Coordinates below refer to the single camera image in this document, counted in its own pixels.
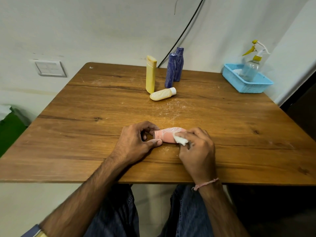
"purple bottle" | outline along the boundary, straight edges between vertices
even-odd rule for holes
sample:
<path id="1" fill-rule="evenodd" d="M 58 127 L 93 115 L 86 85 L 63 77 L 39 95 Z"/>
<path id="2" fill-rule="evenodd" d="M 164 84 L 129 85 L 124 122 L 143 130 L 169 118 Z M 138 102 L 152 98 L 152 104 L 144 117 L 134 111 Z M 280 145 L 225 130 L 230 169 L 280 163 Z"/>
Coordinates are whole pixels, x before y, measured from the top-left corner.
<path id="1" fill-rule="evenodd" d="M 181 73 L 182 73 L 182 68 L 183 68 L 183 51 L 184 48 L 183 47 L 177 47 L 177 51 L 176 54 L 178 55 L 177 60 L 176 60 L 176 74 L 174 76 L 173 81 L 180 81 L 181 78 Z"/>
<path id="2" fill-rule="evenodd" d="M 167 66 L 167 74 L 166 74 L 166 82 L 165 87 L 171 88 L 173 84 L 173 80 L 176 74 L 176 60 L 177 60 L 176 53 L 169 54 L 168 66 Z"/>

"forearm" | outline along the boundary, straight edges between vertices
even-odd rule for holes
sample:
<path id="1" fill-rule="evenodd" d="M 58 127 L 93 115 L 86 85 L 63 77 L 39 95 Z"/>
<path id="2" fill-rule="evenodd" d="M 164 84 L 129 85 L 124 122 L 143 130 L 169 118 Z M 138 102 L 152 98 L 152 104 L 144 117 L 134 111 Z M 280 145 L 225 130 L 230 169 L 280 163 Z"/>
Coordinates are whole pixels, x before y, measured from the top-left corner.
<path id="1" fill-rule="evenodd" d="M 199 188 L 215 237 L 249 236 L 228 201 L 222 184 L 215 183 Z"/>
<path id="2" fill-rule="evenodd" d="M 113 181 L 126 167 L 108 157 L 72 195 L 40 223 L 48 237 L 83 236 Z"/>

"wooden table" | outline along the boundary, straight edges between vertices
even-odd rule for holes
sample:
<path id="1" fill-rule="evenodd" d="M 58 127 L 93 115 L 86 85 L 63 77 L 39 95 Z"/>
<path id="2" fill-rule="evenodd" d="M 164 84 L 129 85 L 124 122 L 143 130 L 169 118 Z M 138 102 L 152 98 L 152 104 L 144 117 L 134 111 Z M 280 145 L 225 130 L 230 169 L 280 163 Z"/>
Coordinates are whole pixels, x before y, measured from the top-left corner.
<path id="1" fill-rule="evenodd" d="M 240 94 L 220 73 L 183 71 L 177 94 L 154 102 L 146 68 L 87 63 L 0 158 L 0 181 L 83 182 L 114 148 L 123 126 L 200 126 L 216 145 L 224 183 L 316 185 L 316 144 L 265 94 Z M 156 90 L 166 69 L 157 69 Z M 164 143 L 121 183 L 185 183 L 179 147 Z"/>

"bracelet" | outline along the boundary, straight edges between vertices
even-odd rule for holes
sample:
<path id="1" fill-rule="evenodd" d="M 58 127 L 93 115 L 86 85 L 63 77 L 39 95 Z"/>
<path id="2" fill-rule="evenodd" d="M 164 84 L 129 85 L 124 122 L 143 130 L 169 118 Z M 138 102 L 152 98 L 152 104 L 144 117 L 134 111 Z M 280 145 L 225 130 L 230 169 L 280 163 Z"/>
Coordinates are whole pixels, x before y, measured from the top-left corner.
<path id="1" fill-rule="evenodd" d="M 203 184 L 196 184 L 195 187 L 192 187 L 192 190 L 197 191 L 198 188 L 200 188 L 200 187 L 202 187 L 202 186 L 205 186 L 205 185 L 207 185 L 207 184 L 210 184 L 210 183 L 214 183 L 215 181 L 218 181 L 218 180 L 219 180 L 219 178 L 217 177 L 216 179 L 213 179 L 213 180 L 211 180 L 211 181 L 209 181 L 209 182 L 205 182 L 205 183 L 203 183 Z"/>

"bottle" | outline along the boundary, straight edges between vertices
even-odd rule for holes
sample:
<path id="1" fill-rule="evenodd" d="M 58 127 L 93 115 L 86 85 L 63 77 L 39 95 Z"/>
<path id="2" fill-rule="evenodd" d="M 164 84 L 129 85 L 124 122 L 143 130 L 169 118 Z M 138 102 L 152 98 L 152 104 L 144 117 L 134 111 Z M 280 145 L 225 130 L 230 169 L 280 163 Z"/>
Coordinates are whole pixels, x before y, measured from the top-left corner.
<path id="1" fill-rule="evenodd" d="M 151 55 L 148 55 L 146 67 L 146 91 L 150 94 L 155 92 L 156 66 L 157 60 Z"/>
<path id="2" fill-rule="evenodd" d="M 165 81 L 165 87 L 171 88 L 173 84 L 173 79 L 176 74 L 176 60 L 177 60 L 177 54 L 170 53 L 169 54 L 169 60 L 168 60 L 168 66 L 167 66 L 167 74 L 166 74 L 166 81 Z"/>
<path id="3" fill-rule="evenodd" d="M 184 63 L 183 51 L 184 51 L 183 47 L 177 47 L 177 51 L 176 51 L 176 54 L 178 54 L 178 57 L 176 60 L 176 69 L 177 70 L 176 70 L 176 74 L 174 76 L 173 81 L 180 81 L 183 63 Z"/>
<path id="4" fill-rule="evenodd" d="M 242 68 L 239 76 L 247 81 L 247 82 L 253 82 L 253 79 L 257 75 L 259 69 L 260 69 L 260 63 L 262 59 L 263 54 L 270 54 L 267 50 L 267 48 L 260 43 L 258 40 L 253 40 L 252 41 L 253 46 L 250 48 L 249 51 L 247 51 L 243 55 L 248 55 L 249 53 L 253 51 L 257 51 L 258 54 L 256 54 L 251 61 L 248 61 L 245 63 L 244 67 Z"/>
<path id="5" fill-rule="evenodd" d="M 173 133 L 177 132 L 183 132 L 186 131 L 186 129 L 183 129 L 181 127 L 171 127 L 163 130 L 154 131 L 153 138 L 154 139 L 161 139 L 162 142 L 167 143 L 176 143 L 176 140 L 173 137 Z"/>
<path id="6" fill-rule="evenodd" d="M 177 93 L 176 88 L 171 87 L 171 88 L 168 88 L 168 89 L 163 89 L 163 90 L 160 90 L 160 91 L 156 91 L 156 92 L 150 94 L 149 97 L 152 100 L 162 100 L 162 99 L 174 96 L 174 95 L 176 95 L 176 93 Z"/>

